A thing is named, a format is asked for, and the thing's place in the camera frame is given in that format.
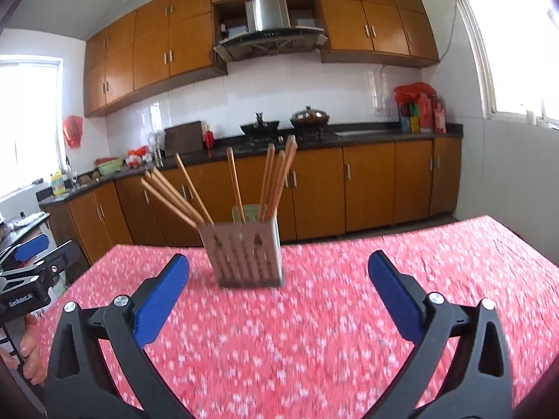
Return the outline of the person's left hand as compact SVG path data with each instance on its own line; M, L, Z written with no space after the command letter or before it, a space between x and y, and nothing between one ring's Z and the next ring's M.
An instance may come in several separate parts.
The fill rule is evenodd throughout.
M30 313L26 316L25 332L19 343L21 355L25 359L23 375L32 385L41 385L46 379L46 368L43 362L41 362L40 348L33 330L38 321L35 313ZM16 370L20 365L20 360L8 351L7 344L3 343L4 338L5 333L1 332L1 358L10 370Z

